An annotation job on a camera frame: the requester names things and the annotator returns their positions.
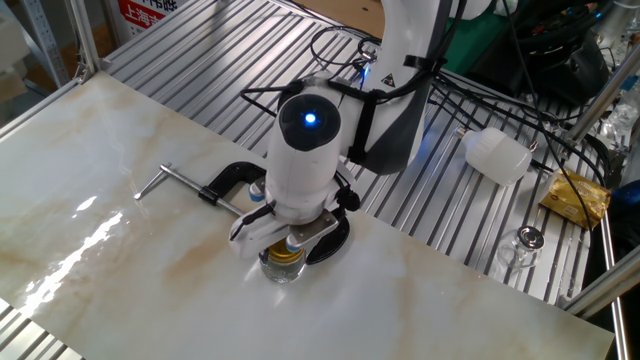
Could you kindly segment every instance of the metal grating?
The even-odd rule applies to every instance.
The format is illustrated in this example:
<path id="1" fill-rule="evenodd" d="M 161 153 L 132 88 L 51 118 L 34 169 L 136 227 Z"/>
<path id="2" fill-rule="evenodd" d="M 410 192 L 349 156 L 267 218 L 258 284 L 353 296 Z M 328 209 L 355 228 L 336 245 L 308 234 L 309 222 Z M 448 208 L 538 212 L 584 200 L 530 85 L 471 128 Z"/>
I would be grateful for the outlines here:
<path id="1" fill-rule="evenodd" d="M 168 106 L 239 145 L 266 156 L 273 119 L 243 101 L 245 87 L 285 85 L 323 70 L 307 46 L 326 26 L 286 3 L 264 0 L 192 1 L 133 44 L 108 57 L 107 72 L 124 84 Z M 357 39 L 327 34 L 316 44 L 322 56 L 339 62 L 357 55 Z M 336 71 L 337 66 L 326 70 Z M 356 74 L 343 74 L 355 79 Z M 477 87 L 458 79 L 467 87 Z M 445 95 L 488 126 L 525 145 L 544 142 L 541 135 L 515 121 L 444 89 Z M 443 103 L 434 92 L 431 99 Z M 256 99 L 275 110 L 277 94 Z M 507 111 L 525 115 L 508 103 Z M 545 104 L 560 117 L 568 110 Z M 450 106 L 431 107 L 416 160 L 401 173 L 377 176 L 355 164 L 355 190 L 369 214 L 409 233 L 439 251 L 493 278 L 549 303 L 581 289 L 589 250 L 588 234 L 537 205 L 536 189 L 547 175 L 530 171 L 516 185 L 500 187 L 469 167 L 464 149 L 453 136 L 464 117 Z M 596 160 L 595 153 L 585 154 Z M 544 144 L 535 158 L 552 165 Z M 593 177 L 572 158 L 568 169 Z M 511 273 L 494 261 L 497 239 L 532 225 L 546 236 L 541 262 L 531 270 Z"/>
<path id="2" fill-rule="evenodd" d="M 84 360 L 0 299 L 0 359 Z"/>

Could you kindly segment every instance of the blue led light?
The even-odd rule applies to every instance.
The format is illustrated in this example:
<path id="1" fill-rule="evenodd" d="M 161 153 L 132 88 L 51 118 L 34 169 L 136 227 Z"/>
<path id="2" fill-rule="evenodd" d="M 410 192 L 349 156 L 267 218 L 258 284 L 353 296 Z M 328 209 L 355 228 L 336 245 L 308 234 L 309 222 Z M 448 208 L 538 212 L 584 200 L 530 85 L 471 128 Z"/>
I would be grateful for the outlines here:
<path id="1" fill-rule="evenodd" d="M 304 121 L 306 121 L 307 124 L 312 125 L 313 123 L 316 122 L 316 115 L 312 113 L 308 113 L 307 115 L 304 116 Z"/>

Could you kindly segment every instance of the green object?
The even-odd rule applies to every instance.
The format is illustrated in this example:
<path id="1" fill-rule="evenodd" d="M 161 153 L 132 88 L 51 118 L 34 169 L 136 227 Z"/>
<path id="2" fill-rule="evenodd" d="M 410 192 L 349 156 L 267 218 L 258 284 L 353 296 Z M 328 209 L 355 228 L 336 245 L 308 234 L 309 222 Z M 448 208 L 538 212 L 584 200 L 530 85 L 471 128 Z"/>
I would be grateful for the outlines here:
<path id="1" fill-rule="evenodd" d="M 495 6 L 491 5 L 477 18 L 460 22 L 445 56 L 448 60 L 445 69 L 464 75 L 498 36 L 507 24 L 507 19 L 493 14 L 494 8 Z M 451 23 L 452 20 L 449 19 L 448 26 L 451 26 Z"/>

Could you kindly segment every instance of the white plastic bottle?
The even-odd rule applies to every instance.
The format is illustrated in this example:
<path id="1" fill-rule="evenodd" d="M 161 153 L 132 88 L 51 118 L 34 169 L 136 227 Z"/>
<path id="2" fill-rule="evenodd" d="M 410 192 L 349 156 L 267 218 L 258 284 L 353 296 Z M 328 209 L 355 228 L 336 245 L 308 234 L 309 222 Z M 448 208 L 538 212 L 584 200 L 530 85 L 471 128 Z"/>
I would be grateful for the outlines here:
<path id="1" fill-rule="evenodd" d="M 515 184 L 529 168 L 531 151 L 498 129 L 476 132 L 460 127 L 456 134 L 467 148 L 467 163 L 500 185 Z"/>

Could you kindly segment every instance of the jar lid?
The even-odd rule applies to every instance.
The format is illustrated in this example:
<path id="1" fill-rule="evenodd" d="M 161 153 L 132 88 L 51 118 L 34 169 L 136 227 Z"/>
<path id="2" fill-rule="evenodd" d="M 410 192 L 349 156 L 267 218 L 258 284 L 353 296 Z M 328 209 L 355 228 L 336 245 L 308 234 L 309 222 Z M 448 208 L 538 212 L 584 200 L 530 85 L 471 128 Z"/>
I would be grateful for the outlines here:
<path id="1" fill-rule="evenodd" d="M 269 246 L 269 258 L 271 260 L 281 264 L 289 264 L 300 259 L 304 250 L 291 252 L 289 251 L 289 249 L 287 249 L 286 241 L 286 239 L 282 239 L 277 243 Z"/>
<path id="2" fill-rule="evenodd" d="M 532 226 L 523 226 L 518 229 L 518 240 L 527 249 L 538 250 L 544 246 L 544 236 L 540 230 Z"/>

